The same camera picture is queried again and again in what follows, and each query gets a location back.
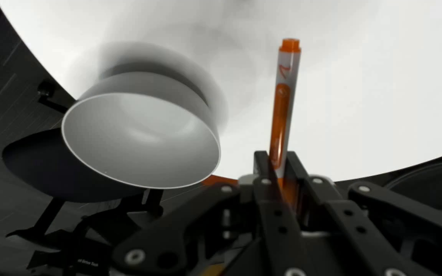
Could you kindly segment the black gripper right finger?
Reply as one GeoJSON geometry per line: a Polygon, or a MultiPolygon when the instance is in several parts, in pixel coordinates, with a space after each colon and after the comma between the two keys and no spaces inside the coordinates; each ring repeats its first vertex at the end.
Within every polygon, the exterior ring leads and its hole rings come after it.
{"type": "Polygon", "coordinates": [[[287,159],[307,231],[329,232],[355,276],[442,276],[442,159],[332,182],[287,159]]]}

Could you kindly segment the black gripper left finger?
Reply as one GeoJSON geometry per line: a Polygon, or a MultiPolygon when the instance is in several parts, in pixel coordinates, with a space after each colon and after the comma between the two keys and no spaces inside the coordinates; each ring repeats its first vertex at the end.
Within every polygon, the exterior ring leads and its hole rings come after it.
{"type": "Polygon", "coordinates": [[[255,152],[255,183],[210,186],[171,215],[117,244],[114,266],[128,276],[189,276],[200,264],[249,243],[221,276],[306,275],[298,220],[284,203],[267,152],[255,152]]]}

